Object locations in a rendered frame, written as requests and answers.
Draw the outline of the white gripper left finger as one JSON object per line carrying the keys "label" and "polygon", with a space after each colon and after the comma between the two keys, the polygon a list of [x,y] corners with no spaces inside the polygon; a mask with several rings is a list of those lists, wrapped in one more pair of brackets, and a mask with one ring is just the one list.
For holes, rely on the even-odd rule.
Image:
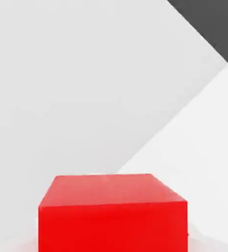
{"label": "white gripper left finger", "polygon": [[10,252],[38,252],[38,228],[20,235],[11,245]]}

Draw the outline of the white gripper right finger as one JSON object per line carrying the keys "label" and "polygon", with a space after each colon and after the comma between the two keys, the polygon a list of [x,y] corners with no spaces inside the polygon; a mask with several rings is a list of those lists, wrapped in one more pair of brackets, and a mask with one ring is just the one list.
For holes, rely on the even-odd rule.
{"label": "white gripper right finger", "polygon": [[228,244],[204,236],[188,224],[188,252],[228,252]]}

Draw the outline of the small red cube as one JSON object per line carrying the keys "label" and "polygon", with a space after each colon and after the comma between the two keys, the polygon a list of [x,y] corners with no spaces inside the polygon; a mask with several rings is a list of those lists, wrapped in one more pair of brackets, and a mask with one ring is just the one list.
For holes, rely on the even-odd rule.
{"label": "small red cube", "polygon": [[151,174],[57,176],[38,252],[188,252],[188,203]]}

